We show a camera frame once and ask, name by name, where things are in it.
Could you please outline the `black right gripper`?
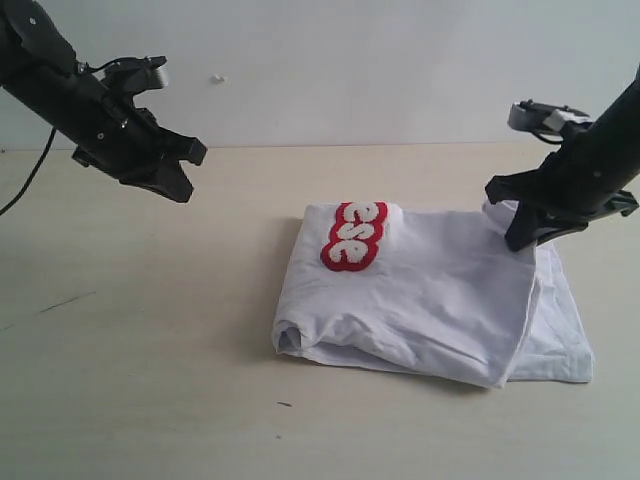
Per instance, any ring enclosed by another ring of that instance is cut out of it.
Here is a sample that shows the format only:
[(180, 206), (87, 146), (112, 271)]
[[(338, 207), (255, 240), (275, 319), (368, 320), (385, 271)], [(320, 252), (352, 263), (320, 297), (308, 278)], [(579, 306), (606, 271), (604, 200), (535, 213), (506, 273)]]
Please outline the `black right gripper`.
[(495, 175), (485, 186), (491, 204), (519, 202), (504, 239), (511, 252), (586, 230), (639, 202), (625, 189), (639, 175), (637, 134), (576, 134), (537, 170)]

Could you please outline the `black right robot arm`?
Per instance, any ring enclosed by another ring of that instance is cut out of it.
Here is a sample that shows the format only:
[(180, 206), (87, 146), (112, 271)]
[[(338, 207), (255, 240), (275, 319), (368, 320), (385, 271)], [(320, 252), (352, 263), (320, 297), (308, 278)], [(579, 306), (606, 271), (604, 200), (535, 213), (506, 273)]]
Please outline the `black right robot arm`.
[(515, 201), (504, 239), (518, 252), (639, 208), (624, 188), (639, 175), (639, 79), (595, 120), (567, 105), (531, 99), (511, 106), (511, 129), (555, 145), (536, 169), (496, 175), (485, 186), (493, 205)]

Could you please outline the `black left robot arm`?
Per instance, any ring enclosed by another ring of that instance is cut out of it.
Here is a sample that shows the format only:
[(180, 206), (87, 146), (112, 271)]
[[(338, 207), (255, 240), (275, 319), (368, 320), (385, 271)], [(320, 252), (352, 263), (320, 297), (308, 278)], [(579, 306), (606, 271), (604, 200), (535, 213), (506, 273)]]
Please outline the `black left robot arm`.
[(76, 146), (73, 159), (120, 184), (177, 203), (194, 187), (181, 164), (199, 166), (206, 146), (160, 126), (135, 96), (168, 85), (164, 56), (78, 60), (36, 1), (1, 4), (1, 86)]

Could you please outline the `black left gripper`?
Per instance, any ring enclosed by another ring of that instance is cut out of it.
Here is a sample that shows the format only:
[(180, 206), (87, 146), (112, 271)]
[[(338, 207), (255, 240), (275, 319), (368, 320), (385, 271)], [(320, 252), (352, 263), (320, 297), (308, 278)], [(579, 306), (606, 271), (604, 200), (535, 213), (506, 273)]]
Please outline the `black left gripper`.
[(160, 126), (149, 110), (104, 89), (75, 90), (69, 115), (78, 164), (176, 203), (191, 199), (194, 187), (180, 164), (202, 165), (208, 148), (198, 138)]

